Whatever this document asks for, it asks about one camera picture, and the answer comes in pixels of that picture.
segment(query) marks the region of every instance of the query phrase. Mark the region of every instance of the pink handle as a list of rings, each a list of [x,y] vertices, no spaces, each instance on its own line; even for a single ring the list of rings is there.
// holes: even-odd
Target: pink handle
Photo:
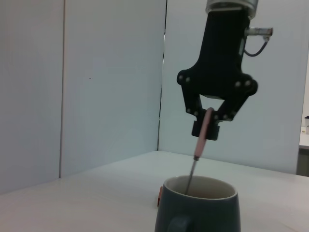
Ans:
[[[203,120],[203,125],[202,125],[201,131],[199,133],[197,146],[196,146],[195,152],[194,152],[195,157],[200,158],[202,153],[203,153],[204,146],[206,144],[205,136],[206,136],[206,133],[207,133],[208,125],[211,121],[212,112],[213,112],[213,108],[208,108],[207,111],[206,111],[206,114],[205,114],[205,117],[204,117],[204,120]]]

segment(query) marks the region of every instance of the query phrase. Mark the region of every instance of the cable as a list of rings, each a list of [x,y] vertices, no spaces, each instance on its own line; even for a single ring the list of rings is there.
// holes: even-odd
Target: cable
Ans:
[[[244,51],[244,53],[245,53],[246,55],[250,56],[250,57],[256,57],[256,56],[258,56],[259,54],[261,54],[261,52],[262,52],[262,51],[264,50],[264,48],[266,47],[267,43],[268,43],[268,42],[265,42],[265,43],[263,44],[263,46],[261,47],[261,49],[260,49],[257,53],[255,53],[255,54],[250,54],[250,53],[247,52],[246,50]]]

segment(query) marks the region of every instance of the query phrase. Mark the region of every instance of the stirring stick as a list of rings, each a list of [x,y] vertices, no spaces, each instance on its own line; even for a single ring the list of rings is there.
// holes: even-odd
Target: stirring stick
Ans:
[[[213,108],[208,108],[207,111],[206,111],[206,114],[204,116],[202,128],[201,128],[201,131],[199,133],[199,137],[198,137],[198,141],[197,141],[197,146],[196,146],[195,152],[194,152],[194,158],[193,158],[194,161],[193,161],[193,165],[192,165],[192,168],[191,168],[191,172],[190,172],[187,188],[185,190],[185,195],[188,195],[188,191],[189,191],[190,184],[191,184],[191,181],[192,181],[192,176],[193,176],[193,173],[194,173],[194,170],[195,170],[195,166],[197,164],[197,161],[201,157],[201,155],[203,153],[204,146],[206,144],[205,136],[207,134],[207,129],[208,129],[208,125],[209,125],[210,120],[211,120],[212,112],[213,112]]]

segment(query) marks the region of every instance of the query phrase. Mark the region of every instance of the table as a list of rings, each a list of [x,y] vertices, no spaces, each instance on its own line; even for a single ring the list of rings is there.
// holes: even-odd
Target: table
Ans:
[[[301,128],[300,139],[299,139],[299,148],[309,149],[309,134],[303,133],[306,131],[306,127]]]
[[[193,158],[151,152],[0,196],[1,232],[153,232],[164,180]],[[243,232],[308,232],[309,178],[200,159],[196,175],[239,191]]]

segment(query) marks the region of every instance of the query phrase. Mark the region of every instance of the red object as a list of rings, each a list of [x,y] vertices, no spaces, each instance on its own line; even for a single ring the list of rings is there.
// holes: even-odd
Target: red object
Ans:
[[[160,199],[161,199],[161,195],[162,195],[162,186],[160,188],[160,192],[159,192],[159,196],[158,196],[158,207],[159,207],[159,203],[160,203]]]

